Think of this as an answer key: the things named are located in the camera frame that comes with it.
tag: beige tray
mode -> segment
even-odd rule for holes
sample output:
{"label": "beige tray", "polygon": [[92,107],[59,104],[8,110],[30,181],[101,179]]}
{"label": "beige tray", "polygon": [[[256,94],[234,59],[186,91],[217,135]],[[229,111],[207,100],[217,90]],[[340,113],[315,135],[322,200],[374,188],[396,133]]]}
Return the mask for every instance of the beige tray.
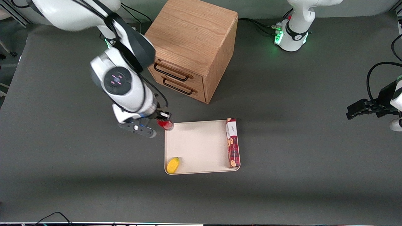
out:
{"label": "beige tray", "polygon": [[179,157],[180,165],[173,175],[240,168],[229,168],[226,120],[175,123],[172,131],[165,132],[165,171],[174,157]]}

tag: gray table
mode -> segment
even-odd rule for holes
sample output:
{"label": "gray table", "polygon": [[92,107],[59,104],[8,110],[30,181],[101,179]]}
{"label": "gray table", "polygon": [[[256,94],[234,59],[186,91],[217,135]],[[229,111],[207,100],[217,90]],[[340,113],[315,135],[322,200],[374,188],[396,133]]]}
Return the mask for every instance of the gray table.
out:
{"label": "gray table", "polygon": [[[402,134],[388,129],[393,116],[345,116],[367,97],[369,68],[396,61],[394,13],[318,18],[296,53],[240,21],[209,105],[158,87],[175,122],[238,118],[241,169],[177,176],[163,169],[163,131],[150,140],[118,128],[92,83],[89,61],[106,48],[99,32],[30,29],[0,111],[2,221],[61,211],[72,221],[402,222]],[[373,92],[399,72],[376,70]]]}

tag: wooden cabinet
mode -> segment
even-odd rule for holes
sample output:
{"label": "wooden cabinet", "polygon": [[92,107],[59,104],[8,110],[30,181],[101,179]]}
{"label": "wooden cabinet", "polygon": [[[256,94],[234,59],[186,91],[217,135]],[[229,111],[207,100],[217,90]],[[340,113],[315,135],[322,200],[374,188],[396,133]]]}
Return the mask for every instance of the wooden cabinet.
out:
{"label": "wooden cabinet", "polygon": [[145,36],[154,79],[209,103],[233,55],[238,14],[200,0],[168,0]]}

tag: black cable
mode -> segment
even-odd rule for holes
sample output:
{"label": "black cable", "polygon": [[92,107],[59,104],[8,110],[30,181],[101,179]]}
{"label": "black cable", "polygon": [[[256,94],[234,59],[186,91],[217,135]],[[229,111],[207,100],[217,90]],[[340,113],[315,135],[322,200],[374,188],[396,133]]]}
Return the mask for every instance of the black cable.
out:
{"label": "black cable", "polygon": [[148,83],[150,86],[152,86],[161,96],[162,96],[162,98],[165,100],[165,106],[166,107],[169,107],[169,102],[168,102],[168,99],[166,99],[166,97],[165,97],[165,95],[163,95],[163,93],[154,85],[154,84],[152,84],[150,81],[148,81],[148,79],[146,79],[146,78],[144,78],[144,76],[142,76],[141,74],[138,74],[140,77],[142,77],[142,79],[146,82],[146,83]]}
{"label": "black cable", "polygon": [[394,112],[394,113],[393,113],[393,112],[391,112],[391,111],[387,111],[387,110],[385,110],[384,108],[380,107],[380,106],[377,104],[377,102],[374,100],[373,95],[371,94],[371,90],[370,90],[370,76],[371,76],[371,73],[373,72],[373,70],[374,70],[376,67],[378,67],[378,66],[380,66],[380,65],[383,65],[383,64],[389,64],[389,65],[395,65],[395,66],[402,67],[402,64],[400,64],[400,63],[395,63],[395,62],[380,62],[380,63],[375,64],[373,67],[370,68],[369,73],[367,74],[367,80],[366,80],[367,93],[369,94],[369,98],[370,98],[371,102],[373,103],[373,105],[374,105],[377,109],[379,109],[380,111],[382,111],[384,114],[397,115],[397,114],[398,114],[397,112]]}
{"label": "black cable", "polygon": [[262,27],[271,28],[271,26],[265,25],[265,24],[263,24],[263,23],[260,23],[260,22],[258,22],[258,21],[256,21],[256,20],[253,20],[253,19],[250,19],[250,18],[240,18],[239,20],[240,20],[240,21],[250,21],[250,22],[255,23],[255,24],[258,24],[258,25],[260,25],[260,26],[262,26]]}
{"label": "black cable", "polygon": [[64,217],[64,219],[67,221],[67,223],[68,223],[70,226],[72,226],[73,223],[72,223],[66,216],[64,216],[61,212],[54,212],[54,213],[52,213],[52,214],[50,214],[50,215],[47,215],[46,217],[40,219],[38,222],[36,222],[35,224],[33,224],[33,225],[31,225],[31,226],[38,225],[38,224],[39,224],[40,222],[42,222],[44,219],[46,219],[46,218],[48,218],[48,217],[50,217],[50,216],[52,216],[52,215],[54,215],[54,214],[60,214],[60,215],[62,215],[62,216]]}
{"label": "black cable", "polygon": [[134,10],[134,11],[138,12],[139,14],[145,16],[146,18],[148,18],[148,20],[151,21],[151,23],[153,23],[153,21],[151,20],[151,18],[149,18],[149,16],[145,15],[144,13],[142,13],[142,12],[140,12],[140,11],[138,11],[138,10],[133,9],[133,8],[131,8],[130,6],[127,6],[127,5],[124,4],[124,3],[121,3],[121,4],[122,4],[123,6],[125,6],[125,7],[129,8],[129,9],[131,9],[131,10]]}
{"label": "black cable", "polygon": [[291,8],[287,13],[282,18],[286,18],[291,12],[293,11],[293,8]]}
{"label": "black cable", "polygon": [[93,14],[97,15],[98,17],[100,17],[102,20],[105,20],[106,17],[103,16],[101,13],[99,13],[98,11],[96,11],[90,4],[86,3],[85,1],[78,1],[78,0],[71,0],[79,5],[81,5],[82,7],[86,8],[87,10],[89,10],[90,12],[92,12]]}
{"label": "black cable", "polygon": [[12,3],[15,7],[17,7],[17,8],[28,8],[28,7],[29,7],[29,5],[26,5],[26,6],[19,6],[19,5],[15,4],[14,0],[10,0],[10,1],[11,1],[11,3]]}
{"label": "black cable", "polygon": [[397,41],[398,39],[400,39],[401,37],[402,37],[402,35],[399,35],[399,36],[396,37],[396,39],[394,39],[394,40],[392,41],[392,43],[391,43],[391,50],[392,50],[392,53],[393,53],[394,56],[396,56],[396,58],[398,58],[398,60],[400,60],[400,61],[402,61],[402,59],[401,59],[401,58],[398,56],[398,54],[396,53],[394,45],[395,45],[396,41]]}
{"label": "black cable", "polygon": [[132,17],[134,17],[134,19],[136,19],[140,24],[141,21],[139,19],[137,19],[137,17],[135,17],[128,9],[124,8],[124,6],[121,6],[125,11],[127,11],[127,13],[129,13]]}

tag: drawer handle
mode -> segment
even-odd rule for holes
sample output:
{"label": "drawer handle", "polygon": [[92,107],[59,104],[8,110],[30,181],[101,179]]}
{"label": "drawer handle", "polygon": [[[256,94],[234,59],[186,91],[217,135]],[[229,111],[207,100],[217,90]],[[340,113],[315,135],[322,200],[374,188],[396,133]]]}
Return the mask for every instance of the drawer handle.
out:
{"label": "drawer handle", "polygon": [[157,66],[157,64],[155,63],[155,64],[154,64],[154,69],[155,69],[155,71],[160,72],[160,73],[162,73],[162,74],[164,74],[164,75],[167,75],[167,76],[169,76],[169,77],[172,77],[172,78],[174,78],[174,79],[177,79],[177,80],[179,80],[179,81],[185,82],[185,81],[187,81],[187,79],[189,78],[188,75],[187,75],[185,78],[179,78],[179,77],[177,77],[177,76],[174,76],[174,75],[172,75],[172,74],[169,74],[169,73],[167,73],[167,72],[164,72],[164,71],[162,71],[162,70],[160,70],[160,69],[157,69],[156,66]]}
{"label": "drawer handle", "polygon": [[190,92],[183,91],[183,90],[181,90],[181,89],[179,89],[179,88],[176,88],[176,87],[174,87],[174,86],[172,86],[172,85],[167,84],[165,81],[166,81],[166,78],[163,78],[163,84],[165,84],[167,87],[170,87],[170,88],[172,88],[172,89],[174,89],[174,90],[177,90],[177,91],[179,91],[179,92],[182,92],[182,93],[184,93],[184,94],[186,94],[186,95],[191,95],[191,94],[193,93],[193,91],[194,91],[194,90],[191,90]]}

